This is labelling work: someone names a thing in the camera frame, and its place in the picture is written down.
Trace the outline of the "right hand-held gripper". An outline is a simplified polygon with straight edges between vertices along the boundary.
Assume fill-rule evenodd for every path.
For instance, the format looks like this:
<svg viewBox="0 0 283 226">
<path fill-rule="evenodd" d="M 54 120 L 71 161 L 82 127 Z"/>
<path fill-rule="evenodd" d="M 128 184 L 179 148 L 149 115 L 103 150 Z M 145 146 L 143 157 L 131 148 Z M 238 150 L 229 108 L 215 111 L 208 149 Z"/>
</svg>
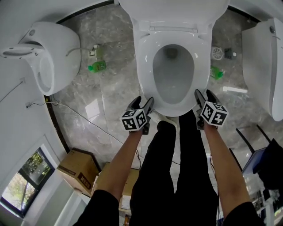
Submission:
<svg viewBox="0 0 283 226">
<path fill-rule="evenodd" d="M 199 89 L 195 90 L 194 95 L 197 105 L 200 107 L 197 110 L 197 129 L 203 130 L 205 122 L 215 127 L 222 127 L 229 113 L 225 106 L 219 104 L 220 100 L 217 96 L 209 89 L 206 90 L 208 101 Z"/>
</svg>

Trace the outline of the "person's black shirt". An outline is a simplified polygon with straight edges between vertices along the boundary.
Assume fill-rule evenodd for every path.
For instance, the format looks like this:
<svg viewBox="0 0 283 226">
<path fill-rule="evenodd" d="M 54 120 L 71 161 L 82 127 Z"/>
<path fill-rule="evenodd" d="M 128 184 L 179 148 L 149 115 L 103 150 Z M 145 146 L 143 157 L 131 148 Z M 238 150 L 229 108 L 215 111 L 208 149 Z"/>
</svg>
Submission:
<svg viewBox="0 0 283 226">
<path fill-rule="evenodd" d="M 156 212 L 149 213 L 140 204 L 132 210 L 130 226 L 216 226 L 215 214 L 202 216 L 190 214 L 188 204 L 182 204 L 184 213 L 171 213 L 165 204 L 156 204 Z M 96 190 L 85 210 L 73 226 L 119 226 L 119 203 L 104 190 Z M 223 226 L 265 226 L 251 202 L 234 208 L 225 217 Z"/>
</svg>

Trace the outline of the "black metal chair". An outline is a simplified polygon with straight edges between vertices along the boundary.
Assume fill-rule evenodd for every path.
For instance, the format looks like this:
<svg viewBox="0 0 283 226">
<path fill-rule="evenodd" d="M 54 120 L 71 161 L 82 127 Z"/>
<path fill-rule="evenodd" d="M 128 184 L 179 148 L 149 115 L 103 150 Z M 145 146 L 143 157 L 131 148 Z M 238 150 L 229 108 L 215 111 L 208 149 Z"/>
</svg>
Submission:
<svg viewBox="0 0 283 226">
<path fill-rule="evenodd" d="M 264 151 L 264 153 L 261 157 L 260 162 L 254 167 L 253 174 L 272 171 L 272 160 L 271 160 L 272 155 L 271 155 L 271 151 L 268 150 L 268 148 L 271 148 L 273 142 L 275 141 L 274 139 L 270 139 L 268 137 L 268 135 L 265 133 L 265 131 L 258 124 L 256 126 L 259 129 L 259 131 L 262 133 L 262 135 L 265 137 L 265 139 L 268 141 L 268 146 L 265 147 L 265 151 Z M 239 136 L 243 139 L 243 141 L 247 145 L 247 147 L 250 151 L 250 154 L 253 154 L 256 150 L 252 147 L 252 145 L 247 140 L 247 138 L 242 134 L 242 132 L 240 132 L 240 130 L 238 128 L 236 128 L 236 132 L 239 134 Z M 233 158 L 235 159 L 238 167 L 240 168 L 240 171 L 242 172 L 243 168 L 241 167 L 241 165 L 240 165 L 239 161 L 237 160 L 235 154 L 233 153 L 232 149 L 229 148 L 229 151 L 232 154 Z"/>
</svg>

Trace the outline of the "black cloth on chair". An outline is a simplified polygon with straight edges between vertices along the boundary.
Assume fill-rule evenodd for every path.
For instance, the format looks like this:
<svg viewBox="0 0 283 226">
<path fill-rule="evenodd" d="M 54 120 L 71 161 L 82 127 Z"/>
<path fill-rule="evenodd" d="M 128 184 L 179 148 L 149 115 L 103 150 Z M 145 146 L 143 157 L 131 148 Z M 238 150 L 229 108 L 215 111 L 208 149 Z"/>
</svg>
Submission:
<svg viewBox="0 0 283 226">
<path fill-rule="evenodd" d="M 275 139 L 265 148 L 252 172 L 258 174 L 265 188 L 283 189 L 283 148 Z"/>
</svg>

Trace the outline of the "white toilet with tank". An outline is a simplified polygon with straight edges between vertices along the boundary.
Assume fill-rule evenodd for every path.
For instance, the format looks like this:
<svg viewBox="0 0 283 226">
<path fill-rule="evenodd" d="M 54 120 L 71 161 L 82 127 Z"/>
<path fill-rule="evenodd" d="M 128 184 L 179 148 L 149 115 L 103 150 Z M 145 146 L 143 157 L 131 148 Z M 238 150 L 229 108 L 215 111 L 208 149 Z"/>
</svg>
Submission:
<svg viewBox="0 0 283 226">
<path fill-rule="evenodd" d="M 207 87 L 215 22 L 203 30 L 131 22 L 144 96 L 154 97 L 154 109 L 165 116 L 184 115 L 196 104 L 195 90 Z"/>
</svg>

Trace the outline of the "white egg-shaped toilet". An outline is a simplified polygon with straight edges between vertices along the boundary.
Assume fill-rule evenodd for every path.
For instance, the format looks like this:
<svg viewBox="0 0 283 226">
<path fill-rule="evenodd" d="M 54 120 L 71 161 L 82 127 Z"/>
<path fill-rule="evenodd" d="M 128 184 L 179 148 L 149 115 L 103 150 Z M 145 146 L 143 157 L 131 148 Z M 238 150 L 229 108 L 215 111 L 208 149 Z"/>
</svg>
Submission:
<svg viewBox="0 0 283 226">
<path fill-rule="evenodd" d="M 17 44 L 1 48 L 0 56 L 25 60 L 41 93 L 50 96 L 77 76 L 81 64 L 80 38 L 61 24 L 36 22 Z"/>
</svg>

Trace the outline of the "person's right forearm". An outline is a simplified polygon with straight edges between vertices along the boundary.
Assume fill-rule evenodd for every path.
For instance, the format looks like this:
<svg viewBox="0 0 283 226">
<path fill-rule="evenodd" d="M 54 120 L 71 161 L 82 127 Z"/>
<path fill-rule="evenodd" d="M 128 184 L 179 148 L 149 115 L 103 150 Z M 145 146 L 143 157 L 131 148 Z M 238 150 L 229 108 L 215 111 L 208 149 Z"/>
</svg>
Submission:
<svg viewBox="0 0 283 226">
<path fill-rule="evenodd" d="M 204 124 L 204 132 L 213 160 L 223 216 L 239 205 L 249 202 L 246 183 L 234 157 L 215 126 Z"/>
</svg>

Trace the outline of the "black-framed window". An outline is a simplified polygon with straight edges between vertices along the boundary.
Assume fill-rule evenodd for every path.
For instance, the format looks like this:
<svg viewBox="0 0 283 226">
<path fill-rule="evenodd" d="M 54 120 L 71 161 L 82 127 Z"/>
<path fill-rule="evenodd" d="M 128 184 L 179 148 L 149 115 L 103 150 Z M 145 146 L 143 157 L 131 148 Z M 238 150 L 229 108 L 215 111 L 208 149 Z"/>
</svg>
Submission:
<svg viewBox="0 0 283 226">
<path fill-rule="evenodd" d="M 1 195 L 0 203 L 24 218 L 35 198 L 54 172 L 55 168 L 42 149 L 38 148 L 10 180 Z"/>
</svg>

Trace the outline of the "white toilet lid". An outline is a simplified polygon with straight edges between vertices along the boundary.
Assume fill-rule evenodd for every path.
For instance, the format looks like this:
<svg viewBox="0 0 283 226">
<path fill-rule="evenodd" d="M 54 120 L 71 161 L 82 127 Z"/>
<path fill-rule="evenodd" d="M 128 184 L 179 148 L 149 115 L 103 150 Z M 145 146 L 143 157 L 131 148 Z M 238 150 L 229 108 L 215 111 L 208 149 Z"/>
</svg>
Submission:
<svg viewBox="0 0 283 226">
<path fill-rule="evenodd" d="M 224 14 L 229 0 L 119 0 L 119 3 L 138 22 L 203 30 Z"/>
</svg>

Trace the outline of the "white rectangular toilet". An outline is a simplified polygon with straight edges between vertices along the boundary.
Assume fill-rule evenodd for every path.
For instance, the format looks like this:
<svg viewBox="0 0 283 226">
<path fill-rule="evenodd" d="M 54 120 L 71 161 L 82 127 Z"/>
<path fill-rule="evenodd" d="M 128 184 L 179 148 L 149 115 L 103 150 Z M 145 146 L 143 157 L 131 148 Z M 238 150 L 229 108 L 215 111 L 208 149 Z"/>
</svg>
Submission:
<svg viewBox="0 0 283 226">
<path fill-rule="evenodd" d="M 242 31 L 242 68 L 248 90 L 275 121 L 283 120 L 283 22 Z"/>
</svg>

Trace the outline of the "brown printed cardboard box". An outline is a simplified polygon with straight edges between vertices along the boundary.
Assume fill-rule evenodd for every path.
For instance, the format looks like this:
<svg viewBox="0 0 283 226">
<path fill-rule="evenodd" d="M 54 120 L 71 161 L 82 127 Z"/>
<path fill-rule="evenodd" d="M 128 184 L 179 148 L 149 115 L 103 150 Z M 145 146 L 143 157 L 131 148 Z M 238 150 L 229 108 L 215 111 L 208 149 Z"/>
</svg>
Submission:
<svg viewBox="0 0 283 226">
<path fill-rule="evenodd" d="M 93 153 L 73 148 L 61 161 L 57 170 L 74 189 L 91 197 L 95 178 L 101 168 Z"/>
</svg>

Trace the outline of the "person's left forearm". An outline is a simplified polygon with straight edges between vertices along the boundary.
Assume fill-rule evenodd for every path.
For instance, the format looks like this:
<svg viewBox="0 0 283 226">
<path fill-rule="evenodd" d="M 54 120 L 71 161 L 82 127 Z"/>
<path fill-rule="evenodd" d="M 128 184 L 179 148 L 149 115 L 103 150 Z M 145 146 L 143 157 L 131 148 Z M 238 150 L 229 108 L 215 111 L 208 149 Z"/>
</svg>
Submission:
<svg viewBox="0 0 283 226">
<path fill-rule="evenodd" d="M 95 192 L 105 191 L 120 200 L 141 137 L 142 130 L 128 135 L 113 160 L 99 175 Z"/>
</svg>

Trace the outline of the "person's white shoe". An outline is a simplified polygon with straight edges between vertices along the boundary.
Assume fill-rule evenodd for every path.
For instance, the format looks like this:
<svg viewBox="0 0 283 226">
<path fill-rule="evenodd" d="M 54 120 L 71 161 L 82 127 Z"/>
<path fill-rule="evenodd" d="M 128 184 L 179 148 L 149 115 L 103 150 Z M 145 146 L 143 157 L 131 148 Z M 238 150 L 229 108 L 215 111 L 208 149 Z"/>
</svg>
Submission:
<svg viewBox="0 0 283 226">
<path fill-rule="evenodd" d="M 166 116 L 164 116 L 164 115 L 158 113 L 158 112 L 155 111 L 155 110 L 153 110 L 151 113 L 149 113 L 148 116 L 149 116 L 149 118 L 150 118 L 153 122 L 155 122 L 155 123 L 157 123 L 157 124 L 158 124 L 159 122 L 161 122 L 161 121 L 165 121 L 165 122 L 168 122 L 168 123 L 174 125 L 175 128 L 177 128 L 177 124 L 176 124 L 175 121 L 173 121 L 173 120 L 167 118 Z"/>
</svg>

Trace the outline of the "green plastic bottle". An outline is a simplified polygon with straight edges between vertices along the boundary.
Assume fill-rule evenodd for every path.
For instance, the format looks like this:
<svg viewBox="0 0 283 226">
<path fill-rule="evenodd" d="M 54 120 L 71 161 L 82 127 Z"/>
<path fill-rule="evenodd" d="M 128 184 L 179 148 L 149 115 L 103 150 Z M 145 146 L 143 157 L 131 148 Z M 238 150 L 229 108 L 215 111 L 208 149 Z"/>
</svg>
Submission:
<svg viewBox="0 0 283 226">
<path fill-rule="evenodd" d="M 106 66 L 106 62 L 104 60 L 97 61 L 97 62 L 93 63 L 92 65 L 88 66 L 88 70 L 90 72 L 93 72 L 93 73 L 103 71 L 106 68 L 107 68 L 107 66 Z"/>
<path fill-rule="evenodd" d="M 211 66 L 210 77 L 214 78 L 215 80 L 219 80 L 223 77 L 223 72 L 218 67 Z"/>
</svg>

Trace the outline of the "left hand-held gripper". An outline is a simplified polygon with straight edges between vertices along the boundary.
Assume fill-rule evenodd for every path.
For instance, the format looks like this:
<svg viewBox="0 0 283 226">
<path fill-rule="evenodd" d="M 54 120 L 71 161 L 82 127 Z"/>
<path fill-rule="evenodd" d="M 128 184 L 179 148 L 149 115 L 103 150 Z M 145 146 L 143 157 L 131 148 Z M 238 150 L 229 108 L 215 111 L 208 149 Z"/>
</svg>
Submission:
<svg viewBox="0 0 283 226">
<path fill-rule="evenodd" d="M 129 107 L 121 116 L 120 121 L 124 129 L 129 133 L 142 131 L 143 135 L 148 135 L 150 128 L 150 117 L 148 114 L 153 110 L 154 97 L 150 97 L 142 108 L 140 108 L 141 100 L 141 96 L 136 97 L 129 104 Z"/>
</svg>

